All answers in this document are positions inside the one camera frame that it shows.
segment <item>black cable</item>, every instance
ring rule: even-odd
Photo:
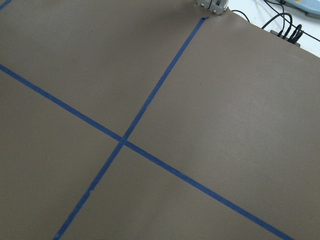
[[[296,42],[301,38],[301,36],[304,34],[304,31],[298,31],[297,34],[294,36],[294,38],[290,41],[292,44],[296,44]]]
[[[240,10],[231,10],[231,12],[238,12],[238,13],[241,13],[241,14],[245,17],[245,19],[250,23],[249,18],[248,18],[248,17],[247,17],[247,15],[245,15],[242,11],[240,11]]]
[[[270,4],[274,4],[274,5],[278,5],[282,8],[282,13],[285,13],[285,7],[281,4],[281,3],[277,3],[277,2],[272,2],[272,1],[268,1],[268,0],[263,0],[272,10],[276,11]],[[278,37],[281,36],[282,32],[285,30],[285,26],[286,26],[286,17],[283,16],[283,25],[282,25],[282,31],[281,33],[279,32]]]
[[[209,7],[208,7],[208,9],[210,9],[210,7],[211,7],[211,4],[212,4],[212,1],[213,1],[213,0],[211,0],[211,2],[210,2],[210,4],[209,4]]]
[[[285,32],[285,34],[284,34],[283,37],[282,37],[283,39],[285,39],[286,36],[289,34],[289,32],[290,32],[290,30],[291,30],[292,22],[293,22],[292,15],[289,14],[289,13],[287,13],[287,12],[285,12],[285,13],[278,13],[277,15],[275,15],[275,16],[274,16],[273,18],[271,18],[265,25],[263,25],[262,29],[264,29],[266,26],[268,26],[268,25],[269,25],[272,21],[274,21],[276,18],[278,18],[278,17],[280,17],[280,16],[282,16],[282,17],[284,18],[285,15],[289,16],[289,18],[290,18],[290,22],[289,22],[290,25],[289,25],[287,31]]]
[[[272,10],[273,11],[275,11],[277,14],[279,14],[279,12],[277,11],[277,10],[275,10],[273,7],[272,7]],[[307,33],[307,32],[304,32],[304,34],[305,35],[307,35],[307,36],[309,36],[310,38],[312,38],[312,39],[314,39],[314,40],[316,40],[316,41],[318,41],[318,42],[320,42],[320,39],[318,39],[318,38],[316,38],[316,37],[314,37],[314,36],[312,36],[312,35],[310,35],[309,33]]]
[[[289,37],[288,42],[291,43],[291,40],[292,40],[296,35],[300,34],[301,28],[302,28],[302,25],[299,24],[299,25],[295,28],[295,30],[293,31],[293,33],[291,34],[291,36]]]

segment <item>gray paper surface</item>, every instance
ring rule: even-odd
[[[0,64],[122,137],[208,15],[128,140],[291,238],[317,239],[312,54],[193,0],[15,0],[0,11]],[[53,239],[118,142],[3,70],[0,133],[0,239]],[[61,239],[280,238],[123,146]]]

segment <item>blue tape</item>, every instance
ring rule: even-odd
[[[40,87],[34,85],[33,83],[31,83],[30,81],[26,80],[22,76],[19,76],[18,74],[14,73],[13,71],[11,71],[10,69],[6,68],[2,64],[0,64],[0,70],[3,71],[4,73],[8,74],[10,77],[18,80],[20,83],[22,83],[23,85],[27,86],[28,88],[34,90],[38,94],[44,96],[46,99],[48,99],[48,100],[52,101],[53,103],[57,104],[61,108],[67,110],[69,113],[75,115],[79,119],[81,119],[81,120],[85,121],[86,123],[90,124],[94,128],[96,128],[96,129],[100,130],[101,132],[107,134],[109,137],[111,137],[111,138],[113,138],[113,139],[115,139],[117,141],[120,141],[122,139],[121,136],[119,136],[118,134],[116,134],[113,131],[109,130],[105,126],[102,126],[100,123],[92,120],[88,116],[82,114],[78,110],[74,109],[72,106],[66,104],[65,102],[61,101],[60,99],[56,98],[55,96],[51,95],[50,93],[46,92],[45,90],[41,89]]]
[[[164,71],[162,77],[159,79],[157,84],[155,85],[154,89],[146,99],[145,103],[142,105],[140,111],[138,114],[135,116],[134,120],[132,121],[131,125],[129,126],[128,130],[125,132],[123,138],[128,139],[131,133],[134,131],[135,127],[139,123],[140,119],[142,118],[143,114],[146,112],[148,106],[150,105],[151,101],[154,99],[156,96],[157,92],[161,88],[161,86],[164,84],[165,80],[167,79],[168,75],[171,73],[172,69],[175,67],[177,62],[179,61],[180,57],[190,44],[191,40],[195,37],[197,34],[198,30],[201,28],[201,26],[204,24],[205,20],[208,19],[209,17],[202,17],[198,24],[195,26],[191,34],[188,36],[188,38],[185,40],[184,44],[180,48],[180,50],[177,52],[167,69]]]
[[[86,203],[86,201],[90,197],[91,191],[93,191],[96,188],[96,186],[98,185],[98,183],[100,182],[102,177],[105,175],[108,168],[110,167],[112,162],[115,160],[116,156],[118,155],[118,153],[120,152],[120,150],[122,149],[123,146],[124,146],[123,141],[120,141],[118,143],[118,145],[115,147],[115,149],[113,150],[113,152],[111,153],[108,160],[105,162],[105,164],[103,165],[103,167],[99,171],[99,173],[96,175],[96,177],[94,178],[94,180],[90,184],[89,188],[85,191],[85,193],[83,194],[83,196],[81,197],[79,202],[74,207],[73,211],[70,213],[70,215],[65,220],[65,222],[63,223],[63,225],[61,226],[59,231],[56,233],[53,240],[59,240],[62,237],[62,235],[66,232],[66,230],[68,229],[70,224],[73,222],[73,220],[75,219],[75,217],[77,216],[77,214],[79,213],[81,208],[84,206],[84,204]]]
[[[187,175],[183,174],[179,170],[175,169],[174,167],[168,165],[164,161],[156,158],[155,156],[151,155],[150,153],[144,151],[140,147],[134,145],[133,143],[127,141],[125,145],[130,148],[131,150],[135,151],[136,153],[144,156],[146,159],[150,160],[151,162],[157,164],[159,167],[167,170],[168,172],[172,173],[176,177],[180,178],[181,180],[185,181],[186,183],[194,186],[195,188],[199,189],[201,192],[209,195],[213,199],[217,200],[218,202],[222,203],[223,205],[227,206],[228,208],[234,210],[235,212],[239,213],[240,215],[244,216],[245,218],[251,220],[255,224],[261,226],[262,228],[268,230],[269,232],[273,233],[274,235],[278,236],[283,240],[294,240],[292,237],[288,236],[287,234],[283,233],[282,231],[278,230],[277,228],[271,226],[270,224],[266,223],[265,221],[261,220],[260,218],[254,216],[250,212],[244,210],[243,208],[239,207],[238,205],[234,204],[233,202],[229,201],[228,199],[224,198],[223,196],[219,195],[218,193],[210,190],[209,188],[205,187],[201,183],[193,180],[192,178],[188,177]]]
[[[129,136],[131,135],[131,133],[133,132],[133,130],[137,126],[137,124],[140,121],[140,119],[142,118],[143,114],[146,112],[147,107],[149,106],[151,101],[154,99],[154,97],[156,96],[157,92],[161,88],[162,84],[167,79],[168,75],[170,74],[170,72],[172,71],[174,66],[176,65],[177,61],[179,60],[181,55],[184,53],[184,51],[186,50],[187,46],[189,45],[191,40],[194,38],[194,36],[196,35],[197,31],[200,29],[200,27],[202,26],[202,24],[204,23],[204,21],[206,19],[207,19],[207,17],[201,18],[200,21],[198,22],[198,24],[195,26],[195,28],[193,29],[193,31],[191,32],[189,37],[186,39],[186,41],[184,42],[184,44],[182,45],[182,47],[180,48],[178,53],[175,55],[175,57],[172,60],[172,62],[170,63],[170,65],[165,70],[164,74],[162,75],[162,77],[160,78],[158,83],[155,85],[155,87],[152,90],[151,94],[148,96],[148,98],[146,99],[146,101],[142,105],[140,111],[138,112],[138,114],[136,115],[136,117],[132,121],[131,125],[129,126],[129,128],[125,132],[123,138],[120,140],[120,142],[118,143],[116,148],[113,150],[112,154],[110,155],[110,157],[108,158],[106,163],[103,165],[102,169],[99,171],[97,176],[94,178],[94,180],[90,184],[89,188],[85,191],[85,193],[83,194],[83,196],[81,197],[79,202],[76,204],[76,206],[74,207],[73,211],[70,213],[70,215],[68,216],[66,221],[63,223],[62,227],[56,233],[56,235],[54,236],[53,240],[59,240],[63,236],[63,234],[66,232],[66,230],[68,229],[70,224],[73,222],[73,220],[75,219],[75,217],[77,216],[77,214],[79,213],[79,211],[81,210],[83,205],[88,200],[88,198],[90,196],[90,192],[95,189],[95,187],[98,185],[98,183],[100,182],[102,177],[105,175],[105,173],[107,172],[107,170],[110,167],[111,163],[115,160],[116,156],[118,155],[118,153],[120,152],[122,147],[127,142]]]
[[[5,3],[3,3],[0,6],[0,10],[3,9],[10,2],[11,2],[11,0],[7,0]],[[172,71],[172,69],[174,68],[174,66],[176,65],[176,63],[180,59],[180,57],[182,56],[183,52],[185,51],[185,49],[187,48],[187,46],[189,45],[189,43],[191,42],[193,37],[196,35],[197,31],[200,29],[200,27],[202,26],[202,24],[204,23],[204,21],[206,19],[207,19],[207,17],[203,17],[199,21],[199,23],[194,28],[194,30],[192,31],[190,36],[187,38],[185,43],[182,45],[181,49],[176,54],[176,56],[172,60],[171,64],[168,66],[168,68],[166,69],[166,71],[164,72],[164,74],[162,75],[162,77],[160,78],[158,83],[156,84],[155,88],[153,89],[153,91],[151,92],[151,94],[149,95],[149,97],[147,98],[145,103],[143,104],[143,106],[140,109],[140,111],[138,112],[137,116],[132,121],[130,127],[125,132],[125,135],[123,136],[123,138],[121,138],[116,133],[112,132],[111,130],[107,129],[106,127],[102,126],[101,124],[97,123],[96,121],[92,120],[91,118],[83,115],[82,113],[80,113],[76,109],[72,108],[68,104],[62,102],[58,98],[54,97],[53,95],[51,95],[48,92],[46,92],[43,89],[41,89],[40,87],[34,85],[33,83],[29,82],[28,80],[24,79],[23,77],[19,76],[18,74],[14,73],[10,69],[8,69],[5,66],[0,64],[0,70],[3,71],[4,73],[6,73],[9,76],[11,76],[12,78],[18,80],[19,82],[21,82],[25,86],[27,86],[30,89],[34,90],[35,92],[41,94],[45,98],[47,98],[50,101],[54,102],[55,104],[59,105],[63,109],[67,110],[68,112],[70,112],[73,115],[77,116],[78,118],[82,119],[83,121],[85,121],[86,123],[88,123],[91,126],[95,127],[96,129],[100,130],[101,132],[103,132],[103,133],[107,134],[108,136],[112,137],[113,139],[119,141],[118,145],[115,147],[115,149],[111,153],[111,155],[108,158],[108,160],[105,162],[105,164],[100,169],[99,173],[96,175],[96,177],[94,178],[94,180],[90,184],[89,188],[83,194],[83,196],[81,197],[79,202],[76,204],[76,206],[73,209],[73,211],[70,213],[70,215],[68,216],[66,221],[63,223],[63,225],[61,226],[60,230],[54,236],[53,240],[59,240],[62,237],[62,235],[66,232],[66,230],[68,229],[68,227],[70,226],[70,224],[72,223],[74,218],[77,216],[77,214],[79,213],[79,211],[81,210],[83,205],[88,200],[91,191],[93,191],[95,189],[95,187],[99,184],[100,180],[102,179],[104,174],[107,172],[107,170],[109,169],[110,165],[115,160],[116,156],[118,155],[118,153],[120,152],[120,150],[122,149],[122,147],[124,145],[127,146],[128,148],[130,148],[131,150],[135,151],[136,153],[142,155],[143,157],[147,158],[151,162],[157,164],[161,168],[163,168],[163,169],[167,170],[168,172],[172,173],[176,177],[182,179],[186,183],[194,186],[198,190],[200,190],[203,193],[209,195],[213,199],[219,201],[220,203],[224,204],[225,206],[227,206],[230,209],[234,210],[235,212],[239,213],[240,215],[242,215],[242,216],[246,217],[247,219],[251,220],[255,224],[257,224],[257,225],[261,226],[262,228],[268,230],[269,232],[273,233],[274,235],[278,236],[279,238],[281,238],[283,240],[294,240],[292,237],[286,235],[285,233],[281,232],[277,228],[271,226],[270,224],[266,223],[265,221],[261,220],[260,218],[254,216],[253,214],[249,213],[248,211],[244,210],[243,208],[239,207],[238,205],[232,203],[231,201],[227,200],[226,198],[222,197],[221,195],[217,194],[216,192],[214,192],[214,191],[210,190],[209,188],[205,187],[201,183],[193,180],[192,178],[190,178],[187,175],[183,174],[179,170],[173,168],[172,166],[168,165],[167,163],[161,161],[160,159],[156,158],[155,156],[151,155],[150,153],[144,151],[143,149],[139,148],[138,146],[136,146],[133,143],[128,141],[129,136],[131,135],[131,133],[133,132],[133,130],[135,129],[135,127],[139,123],[139,121],[142,118],[143,114],[146,112],[147,107],[149,106],[151,101],[154,99],[155,95],[157,94],[157,92],[159,91],[161,86],[163,85],[164,81],[166,80],[166,78],[168,77],[168,75],[170,74],[170,72]]]
[[[2,9],[4,9],[9,3],[11,3],[11,1],[12,1],[12,0],[6,0],[6,1],[4,1],[4,3],[2,3],[2,4],[0,5],[0,11],[1,11]]]

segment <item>metal bracket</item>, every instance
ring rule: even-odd
[[[197,0],[196,4],[208,9],[214,14],[221,15],[228,7],[229,0]]]

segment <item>table surface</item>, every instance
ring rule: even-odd
[[[282,11],[280,6],[274,4],[272,6],[278,12]],[[248,16],[250,22],[258,27],[262,27],[268,20],[276,15],[262,0],[229,0],[229,8],[231,10],[240,10],[244,12]],[[320,39],[320,19],[308,17],[304,12],[296,8],[284,6],[284,9],[287,13],[292,15],[294,25],[302,24],[302,30],[315,38]],[[282,29],[282,25],[282,18],[279,17],[269,24],[265,30],[270,31],[272,29],[279,32],[279,30]],[[304,34],[298,43],[301,44],[302,49],[320,57],[320,42]]]

